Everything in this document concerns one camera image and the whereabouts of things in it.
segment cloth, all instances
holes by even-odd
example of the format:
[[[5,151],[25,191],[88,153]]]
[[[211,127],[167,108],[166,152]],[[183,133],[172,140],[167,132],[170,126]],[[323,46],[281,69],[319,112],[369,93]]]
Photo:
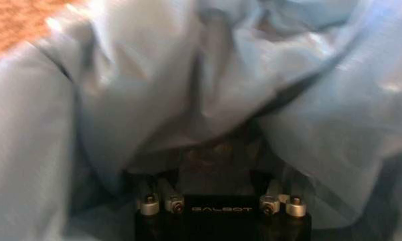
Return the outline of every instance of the cloth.
[[[93,0],[49,27],[0,61],[0,240],[132,240],[122,172],[172,166],[136,154],[250,118],[313,239],[402,240],[402,0]]]

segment light blue fabric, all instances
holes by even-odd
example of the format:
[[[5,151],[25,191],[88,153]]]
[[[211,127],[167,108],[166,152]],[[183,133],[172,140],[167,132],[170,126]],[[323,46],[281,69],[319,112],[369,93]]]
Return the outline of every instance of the light blue fabric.
[[[92,0],[48,24],[0,60],[0,240],[131,240],[120,173],[175,165],[135,154],[255,116],[313,239],[402,240],[402,0]]]

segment screw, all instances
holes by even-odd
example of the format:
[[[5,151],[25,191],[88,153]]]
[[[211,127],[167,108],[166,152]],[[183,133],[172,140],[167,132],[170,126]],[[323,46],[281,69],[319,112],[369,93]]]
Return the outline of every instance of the screw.
[[[295,204],[295,205],[301,205],[301,203],[302,203],[301,198],[299,197],[293,197],[291,200],[290,200],[290,203]]]
[[[182,205],[182,203],[176,203],[176,204],[172,206],[172,212],[176,213],[176,214],[183,213],[183,205]]]
[[[274,211],[273,211],[273,209],[271,209],[271,207],[270,207],[269,205],[265,205],[265,206],[263,206],[262,211],[263,211],[263,213],[265,213],[267,216],[270,216],[270,215],[274,214]]]
[[[154,194],[147,194],[144,201],[146,201],[146,203],[154,203],[155,202]]]

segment carpet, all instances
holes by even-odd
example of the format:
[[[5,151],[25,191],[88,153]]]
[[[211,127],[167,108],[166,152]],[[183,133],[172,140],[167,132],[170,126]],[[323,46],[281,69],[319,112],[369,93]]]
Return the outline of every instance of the carpet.
[[[0,0],[0,55],[48,34],[45,18],[75,0]]]

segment metal screw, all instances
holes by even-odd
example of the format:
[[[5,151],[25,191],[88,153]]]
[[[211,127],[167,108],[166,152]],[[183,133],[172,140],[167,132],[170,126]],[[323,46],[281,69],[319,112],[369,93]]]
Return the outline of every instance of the metal screw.
[[[259,198],[259,207],[265,215],[271,216],[281,210],[281,202],[273,197],[263,195]]]
[[[286,203],[286,213],[293,217],[303,217],[306,215],[306,204],[303,203],[301,197],[291,196]]]
[[[293,197],[290,203],[295,204],[295,205],[301,205],[301,198],[299,197]]]
[[[176,213],[176,214],[183,213],[183,205],[182,205],[182,203],[176,203],[176,204],[172,206],[172,212]]]
[[[144,197],[144,202],[146,203],[154,203],[155,202],[154,194],[147,194],[147,196]]]
[[[274,211],[269,205],[263,206],[262,211],[267,216],[271,216],[274,214]]]

